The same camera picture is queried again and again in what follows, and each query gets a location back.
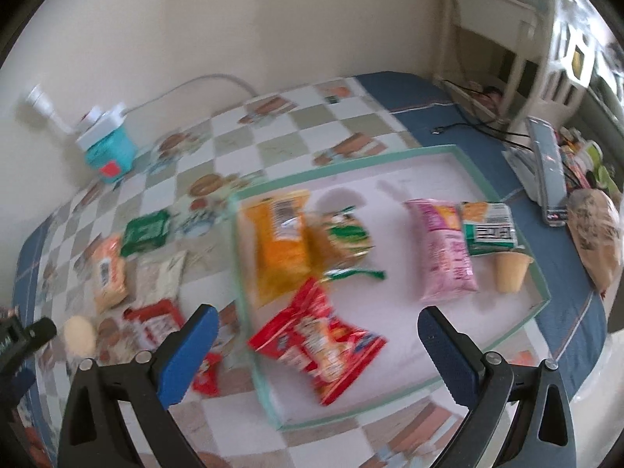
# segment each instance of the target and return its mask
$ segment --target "orange snack bag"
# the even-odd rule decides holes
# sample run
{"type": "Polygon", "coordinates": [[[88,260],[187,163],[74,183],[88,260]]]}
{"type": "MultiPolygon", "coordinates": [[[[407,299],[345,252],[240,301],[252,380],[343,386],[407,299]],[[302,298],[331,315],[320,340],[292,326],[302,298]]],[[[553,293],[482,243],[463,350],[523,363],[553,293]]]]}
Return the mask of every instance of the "orange snack bag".
{"type": "Polygon", "coordinates": [[[309,197],[298,190],[245,210],[256,231],[258,306],[297,289],[311,274],[303,215],[309,197]]]}
{"type": "Polygon", "coordinates": [[[124,283],[126,260],[119,254],[120,249],[121,235],[113,234],[101,242],[91,257],[93,292],[98,314],[118,305],[128,295],[124,283]]]}

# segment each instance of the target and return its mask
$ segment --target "green packet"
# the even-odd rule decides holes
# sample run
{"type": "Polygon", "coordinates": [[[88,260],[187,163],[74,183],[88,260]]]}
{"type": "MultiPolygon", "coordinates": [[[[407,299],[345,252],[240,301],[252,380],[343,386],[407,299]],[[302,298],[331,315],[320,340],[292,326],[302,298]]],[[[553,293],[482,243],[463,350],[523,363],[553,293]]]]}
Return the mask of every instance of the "green packet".
{"type": "Polygon", "coordinates": [[[503,203],[465,202],[460,207],[470,255],[509,251],[518,247],[509,206],[503,203]]]}
{"type": "Polygon", "coordinates": [[[161,210],[130,220],[124,232],[121,255],[155,250],[164,245],[169,233],[170,215],[161,210]]]}

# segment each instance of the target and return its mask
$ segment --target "green tray rim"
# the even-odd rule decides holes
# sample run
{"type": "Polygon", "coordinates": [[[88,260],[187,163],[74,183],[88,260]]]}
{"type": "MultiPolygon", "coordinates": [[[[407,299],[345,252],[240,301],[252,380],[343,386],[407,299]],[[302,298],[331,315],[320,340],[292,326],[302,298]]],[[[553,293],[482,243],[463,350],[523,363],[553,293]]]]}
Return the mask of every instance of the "green tray rim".
{"type": "MultiPolygon", "coordinates": [[[[395,151],[388,152],[384,154],[378,154],[376,156],[367,156],[364,158],[357,158],[354,160],[344,161],[340,163],[335,163],[331,165],[326,165],[324,167],[317,167],[311,170],[299,172],[293,175],[285,176],[283,178],[277,178],[270,181],[265,181],[264,183],[255,184],[244,190],[240,190],[234,193],[228,200],[227,210],[228,210],[228,218],[230,222],[230,241],[232,243],[232,251],[233,251],[233,267],[234,267],[234,281],[235,281],[235,304],[236,311],[238,312],[238,318],[241,325],[241,333],[242,335],[248,339],[252,336],[252,325],[249,318],[248,308],[249,303],[247,302],[245,296],[245,288],[243,286],[243,276],[241,267],[239,265],[238,260],[238,227],[236,223],[236,215],[238,213],[238,206],[241,201],[249,198],[255,197],[256,195],[264,195],[271,191],[280,190],[282,188],[288,188],[290,186],[296,186],[301,183],[305,183],[306,181],[313,181],[314,179],[326,178],[328,176],[335,176],[344,172],[349,172],[353,170],[364,169],[367,167],[373,167],[376,165],[383,165],[386,163],[392,163],[400,160],[406,160],[409,158],[414,158],[417,156],[428,156],[431,154],[452,154],[455,159],[464,167],[466,172],[470,175],[470,178],[475,182],[475,184],[480,188],[483,192],[486,200],[489,202],[502,202],[501,197],[494,190],[492,185],[486,179],[486,177],[481,173],[478,167],[474,164],[474,162],[455,144],[441,145],[441,146],[428,146],[423,148],[414,148],[407,149],[406,151],[395,151]]],[[[531,251],[528,242],[520,229],[516,228],[516,233],[518,236],[518,242],[525,247],[525,253],[534,257],[533,252],[531,251]]],[[[500,343],[509,339],[511,336],[516,334],[519,330],[521,330],[530,320],[536,317],[550,302],[551,295],[548,290],[548,285],[546,283],[546,279],[544,278],[544,274],[540,269],[538,263],[534,259],[534,262],[529,266],[529,273],[533,282],[537,288],[537,291],[542,297],[542,302],[539,305],[536,305],[529,314],[516,326],[511,329],[507,334],[502,336],[501,338],[494,341],[490,346],[486,347],[485,351],[489,351],[494,349],[500,343]]],[[[420,383],[417,386],[410,387],[409,389],[403,390],[401,392],[396,392],[391,396],[386,396],[381,399],[379,402],[357,408],[351,410],[346,413],[337,414],[332,417],[325,417],[322,419],[309,420],[308,422],[302,422],[297,424],[284,424],[278,417],[275,408],[273,407],[273,403],[271,401],[270,390],[268,384],[266,383],[266,379],[262,374],[260,369],[260,356],[253,352],[252,350],[248,350],[248,355],[250,357],[251,368],[252,368],[252,380],[254,381],[254,386],[256,389],[256,393],[258,395],[258,400],[262,404],[264,411],[266,412],[269,423],[279,431],[291,431],[295,429],[302,429],[305,427],[316,427],[320,425],[327,425],[333,422],[338,422],[339,420],[348,419],[350,417],[354,417],[380,406],[384,406],[386,404],[390,404],[398,399],[406,397],[408,395],[414,394],[416,392],[422,391],[427,388],[431,388],[431,390],[435,390],[442,385],[442,379],[440,377],[432,378],[423,383],[420,383]]]]}

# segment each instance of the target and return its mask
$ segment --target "white cable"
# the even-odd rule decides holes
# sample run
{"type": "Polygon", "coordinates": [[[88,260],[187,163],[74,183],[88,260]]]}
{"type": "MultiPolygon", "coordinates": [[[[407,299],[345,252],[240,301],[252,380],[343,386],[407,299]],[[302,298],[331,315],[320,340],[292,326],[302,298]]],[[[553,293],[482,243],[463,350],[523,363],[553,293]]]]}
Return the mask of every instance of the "white cable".
{"type": "Polygon", "coordinates": [[[228,73],[207,73],[207,74],[204,74],[204,75],[199,75],[198,77],[193,77],[192,79],[189,79],[188,81],[184,81],[182,84],[179,84],[176,87],[171,88],[167,92],[164,92],[161,95],[158,95],[157,97],[152,98],[151,100],[143,102],[143,103],[141,103],[139,105],[135,105],[134,107],[127,108],[123,112],[123,115],[126,116],[126,115],[130,114],[131,112],[134,112],[134,111],[136,111],[138,109],[141,109],[142,107],[144,107],[144,106],[146,106],[148,104],[151,104],[152,102],[155,102],[157,100],[160,100],[161,98],[164,98],[169,93],[172,93],[175,90],[177,90],[179,88],[182,88],[183,86],[186,86],[187,84],[191,84],[191,83],[193,83],[195,81],[199,81],[201,79],[226,79],[226,80],[231,81],[234,84],[238,85],[242,89],[244,89],[252,97],[258,96],[258,92],[256,90],[254,90],[254,88],[250,84],[248,84],[246,81],[243,81],[240,77],[236,77],[235,75],[231,75],[231,74],[228,74],[228,73]]]}
{"type": "Polygon", "coordinates": [[[54,123],[61,130],[63,130],[63,133],[67,135],[76,133],[76,130],[72,128],[71,126],[69,126],[65,121],[63,121],[56,112],[53,112],[52,114],[50,114],[50,121],[52,121],[52,123],[54,123]]]}

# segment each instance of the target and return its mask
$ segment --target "pink snack bag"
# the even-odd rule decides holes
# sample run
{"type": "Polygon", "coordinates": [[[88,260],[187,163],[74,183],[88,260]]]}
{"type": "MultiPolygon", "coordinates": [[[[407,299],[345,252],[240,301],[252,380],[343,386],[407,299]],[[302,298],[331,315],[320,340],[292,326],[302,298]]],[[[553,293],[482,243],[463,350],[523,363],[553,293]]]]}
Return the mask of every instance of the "pink snack bag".
{"type": "Polygon", "coordinates": [[[440,301],[478,290],[456,206],[433,199],[409,200],[405,205],[427,245],[421,257],[422,299],[440,301]]]}

